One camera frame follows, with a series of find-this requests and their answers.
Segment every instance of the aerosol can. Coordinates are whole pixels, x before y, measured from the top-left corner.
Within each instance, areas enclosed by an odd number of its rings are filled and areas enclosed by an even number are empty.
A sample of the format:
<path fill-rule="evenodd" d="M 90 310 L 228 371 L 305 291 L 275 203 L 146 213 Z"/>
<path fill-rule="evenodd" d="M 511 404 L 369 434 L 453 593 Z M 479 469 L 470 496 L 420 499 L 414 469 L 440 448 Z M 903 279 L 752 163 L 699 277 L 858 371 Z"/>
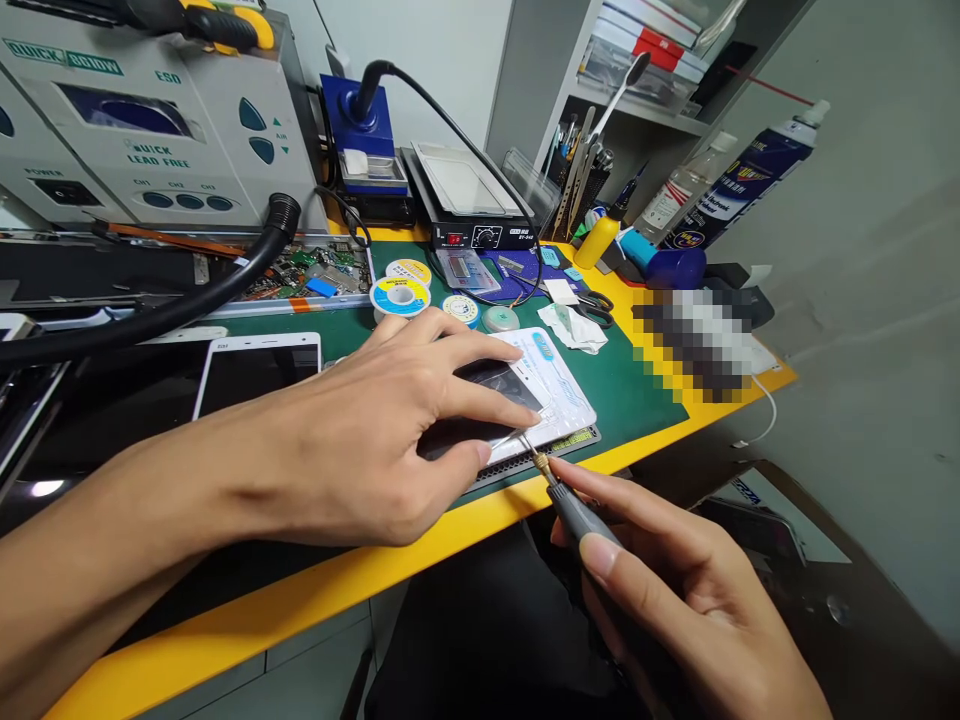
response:
<path fill-rule="evenodd" d="M 813 153 L 830 103 L 820 100 L 793 120 L 767 128 L 660 244 L 706 248 L 763 200 Z"/>

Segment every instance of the forearm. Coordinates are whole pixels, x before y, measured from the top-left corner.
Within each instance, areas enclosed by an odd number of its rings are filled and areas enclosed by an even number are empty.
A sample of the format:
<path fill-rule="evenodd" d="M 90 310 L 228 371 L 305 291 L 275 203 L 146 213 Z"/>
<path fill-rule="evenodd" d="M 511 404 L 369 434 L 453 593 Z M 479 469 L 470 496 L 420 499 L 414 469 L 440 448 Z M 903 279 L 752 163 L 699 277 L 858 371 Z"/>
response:
<path fill-rule="evenodd" d="M 0 717 L 40 718 L 145 613 L 202 558 L 186 560 L 91 612 L 82 624 L 47 633 L 44 641 L 4 668 Z M 4 661 L 7 652 L 3 652 Z"/>
<path fill-rule="evenodd" d="M 231 539 L 215 494 L 165 482 L 138 454 L 121 455 L 0 541 L 0 717 L 42 714 Z"/>

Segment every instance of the solder wire spool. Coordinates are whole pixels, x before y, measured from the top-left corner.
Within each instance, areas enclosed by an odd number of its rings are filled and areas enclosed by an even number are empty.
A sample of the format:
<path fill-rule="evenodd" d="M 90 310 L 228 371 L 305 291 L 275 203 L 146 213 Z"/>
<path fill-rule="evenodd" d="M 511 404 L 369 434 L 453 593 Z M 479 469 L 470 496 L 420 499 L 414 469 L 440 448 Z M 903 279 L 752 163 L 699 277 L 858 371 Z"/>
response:
<path fill-rule="evenodd" d="M 444 298 L 440 309 L 447 315 L 453 315 L 471 329 L 480 324 L 480 308 L 473 300 L 464 295 L 450 295 Z"/>
<path fill-rule="evenodd" d="M 430 281 L 433 280 L 433 273 L 425 263 L 419 260 L 394 260 L 387 265 L 384 272 L 387 277 L 406 277 L 411 280 L 417 280 L 427 287 L 430 287 Z"/>
<path fill-rule="evenodd" d="M 430 290 L 411 278 L 380 278 L 370 288 L 370 302 L 378 325 L 386 315 L 409 320 L 430 306 Z"/>

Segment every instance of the plastic bottle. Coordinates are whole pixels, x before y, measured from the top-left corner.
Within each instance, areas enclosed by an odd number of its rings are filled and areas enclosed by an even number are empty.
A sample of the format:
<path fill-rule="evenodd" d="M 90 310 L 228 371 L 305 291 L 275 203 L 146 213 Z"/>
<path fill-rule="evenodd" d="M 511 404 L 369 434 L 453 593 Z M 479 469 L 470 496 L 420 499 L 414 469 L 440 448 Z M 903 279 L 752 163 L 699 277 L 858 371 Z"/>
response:
<path fill-rule="evenodd" d="M 592 268 L 610 247 L 610 243 L 620 234 L 620 221 L 627 214 L 629 195 L 620 199 L 610 208 L 606 215 L 597 220 L 593 230 L 583 241 L 583 245 L 573 256 L 573 262 L 584 269 Z"/>
<path fill-rule="evenodd" d="M 830 103 L 820 100 L 790 122 L 767 128 L 667 234 L 662 247 L 706 248 L 813 153 Z"/>
<path fill-rule="evenodd" d="M 721 130 L 706 150 L 674 170 L 640 213 L 634 225 L 637 231 L 654 245 L 659 244 L 673 228 L 675 220 L 683 217 L 681 213 L 691 208 L 727 169 L 727 153 L 736 143 L 733 135 Z"/>

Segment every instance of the screwdriver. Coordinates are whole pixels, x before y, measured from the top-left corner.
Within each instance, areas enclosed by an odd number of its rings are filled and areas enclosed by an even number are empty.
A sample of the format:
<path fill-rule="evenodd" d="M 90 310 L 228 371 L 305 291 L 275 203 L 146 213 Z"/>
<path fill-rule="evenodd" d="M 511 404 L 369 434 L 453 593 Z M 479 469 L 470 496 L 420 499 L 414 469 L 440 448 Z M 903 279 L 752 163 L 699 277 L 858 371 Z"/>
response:
<path fill-rule="evenodd" d="M 577 495 L 569 485 L 565 485 L 557 480 L 550 470 L 549 458 L 547 458 L 544 453 L 538 452 L 525 434 L 521 433 L 519 437 L 523 446 L 533 455 L 533 464 L 536 465 L 540 474 L 546 478 L 547 484 L 549 485 L 547 495 L 550 497 L 551 502 L 553 502 L 553 507 L 556 508 L 557 515 L 560 516 L 563 526 L 570 534 L 574 542 L 574 547 L 578 547 L 580 540 L 589 532 L 603 535 L 611 542 L 623 547 L 617 539 L 617 536 L 613 534 L 613 531 L 603 520 L 597 517 L 597 514 L 593 512 L 593 510 L 587 507 L 586 503 L 580 499 L 580 496 Z"/>

